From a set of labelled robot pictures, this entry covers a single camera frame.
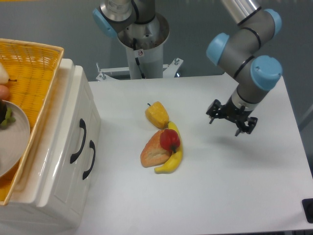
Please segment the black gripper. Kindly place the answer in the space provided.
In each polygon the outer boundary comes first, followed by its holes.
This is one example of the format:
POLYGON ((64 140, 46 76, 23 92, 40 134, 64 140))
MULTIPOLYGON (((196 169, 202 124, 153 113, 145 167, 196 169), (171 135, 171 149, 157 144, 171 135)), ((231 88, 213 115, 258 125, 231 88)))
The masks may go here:
POLYGON ((219 100, 215 99, 206 111, 210 118, 209 124, 212 124, 215 119, 226 119, 235 123, 238 127, 235 136, 241 133, 252 133, 258 118, 248 117, 251 113, 252 111, 246 111, 245 106, 237 108, 231 98, 225 105, 222 105, 219 100))

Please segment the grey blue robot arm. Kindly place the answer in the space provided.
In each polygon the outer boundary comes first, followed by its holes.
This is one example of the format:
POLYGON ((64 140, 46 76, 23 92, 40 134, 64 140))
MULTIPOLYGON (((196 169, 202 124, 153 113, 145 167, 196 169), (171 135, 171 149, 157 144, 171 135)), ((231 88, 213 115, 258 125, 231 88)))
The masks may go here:
MULTIPOLYGON (((226 104, 214 100, 206 113, 211 120, 234 123, 238 134, 250 134, 258 121, 251 113, 283 72, 275 58, 254 54, 277 35, 282 20, 277 12, 263 9, 255 0, 224 0, 223 6, 239 30, 232 36, 218 34, 208 45, 206 56, 238 86, 226 104)), ((105 35, 117 38, 125 47, 132 79, 164 77, 163 45, 170 30, 153 0, 106 0, 92 15, 105 35)))

